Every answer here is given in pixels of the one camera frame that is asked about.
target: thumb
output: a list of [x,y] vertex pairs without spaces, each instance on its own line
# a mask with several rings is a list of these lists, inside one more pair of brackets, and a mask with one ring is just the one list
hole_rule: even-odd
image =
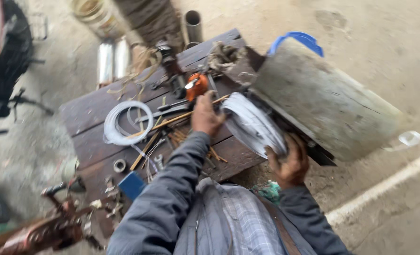
[[218,118],[218,122],[220,124],[223,124],[224,121],[226,121],[226,113],[224,113],[224,111],[221,111],[221,113],[218,114],[217,118]]
[[265,154],[267,154],[268,162],[270,163],[271,170],[277,172],[281,169],[277,161],[277,155],[270,146],[265,146]]

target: metal nut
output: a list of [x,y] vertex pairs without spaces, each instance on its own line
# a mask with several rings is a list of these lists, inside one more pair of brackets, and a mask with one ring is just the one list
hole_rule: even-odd
[[125,171],[126,168],[127,168],[127,163],[126,163],[125,160],[118,159],[114,162],[114,171],[116,173],[121,173],[121,172]]

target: white painted line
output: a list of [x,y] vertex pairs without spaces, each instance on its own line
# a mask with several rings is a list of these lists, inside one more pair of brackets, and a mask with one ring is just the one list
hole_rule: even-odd
[[394,188],[398,184],[405,182],[408,178],[416,176],[420,173],[420,157],[405,168],[390,176],[388,179],[378,183],[368,189],[363,194],[345,203],[343,206],[332,210],[326,214],[326,219],[331,225],[343,223],[350,215],[359,212],[366,204],[372,200],[376,200],[382,194]]

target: wooden workbench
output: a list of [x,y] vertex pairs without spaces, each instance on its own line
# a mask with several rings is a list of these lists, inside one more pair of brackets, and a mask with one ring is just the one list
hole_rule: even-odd
[[[177,55],[179,65],[183,69],[193,69],[199,64],[203,64],[207,53],[212,47],[212,42],[223,41],[225,44],[233,45],[237,48],[245,46],[245,41],[241,38],[238,30],[233,29],[221,34],[213,39],[203,42],[191,49]],[[145,70],[141,77],[146,75],[149,70]],[[146,84],[160,79],[164,75],[164,69],[158,70],[146,81]],[[215,84],[220,96],[230,94],[238,89],[238,84],[228,78],[222,77],[215,80]],[[82,177],[87,189],[87,200],[92,201],[104,196],[106,176],[113,176],[116,183],[126,176],[128,171],[118,174],[113,170],[113,164],[117,159],[124,159],[129,168],[138,157],[139,153],[131,147],[122,147],[113,144],[106,144],[103,141],[103,123],[106,115],[120,102],[132,98],[139,90],[134,84],[129,84],[122,98],[117,101],[118,94],[107,93],[108,89],[121,89],[120,83],[113,83],[100,90],[89,93],[75,100],[72,100],[60,107],[60,114],[66,125],[68,134],[72,137],[80,166],[78,174]],[[177,102],[169,93],[168,88],[151,90],[146,87],[141,98],[135,98],[146,103],[152,112],[162,105],[163,97],[166,103]],[[125,116],[120,118],[120,125],[128,132],[135,133],[128,123]],[[146,143],[139,143],[138,147],[143,149]],[[212,141],[213,148],[217,154],[228,162],[217,161],[212,158],[216,169],[211,169],[204,165],[204,171],[216,181],[229,179],[244,169],[257,165],[264,161],[263,158],[253,153],[242,145],[224,126]],[[170,148],[164,142],[153,155],[163,154],[165,160],[171,153]],[[140,170],[141,164],[136,171],[142,178],[146,177],[145,170]],[[105,213],[96,213],[97,221],[100,223],[101,230],[105,237],[111,235],[113,226],[110,220],[105,219]]]

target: coiled wire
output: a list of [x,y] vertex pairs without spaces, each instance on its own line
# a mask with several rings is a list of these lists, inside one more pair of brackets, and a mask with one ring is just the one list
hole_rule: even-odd
[[275,123],[241,93],[232,93],[222,104],[231,117],[226,127],[246,147],[267,158],[265,146],[270,146],[278,155],[286,155],[287,147],[282,132]]
[[[144,110],[148,116],[149,121],[148,121],[147,128],[144,131],[144,133],[142,133],[139,136],[135,136],[133,138],[127,138],[127,136],[129,136],[130,133],[126,132],[119,126],[118,120],[119,120],[119,115],[124,110],[132,108],[132,107],[141,108],[142,110]],[[103,137],[103,141],[105,143],[113,143],[115,145],[120,145],[120,146],[131,146],[142,141],[147,136],[147,134],[152,129],[152,127],[153,127],[153,115],[150,108],[145,103],[140,102],[140,101],[124,101],[118,104],[116,107],[114,107],[114,109],[112,109],[111,112],[109,112],[108,115],[106,116],[105,124],[104,124],[105,135]]]

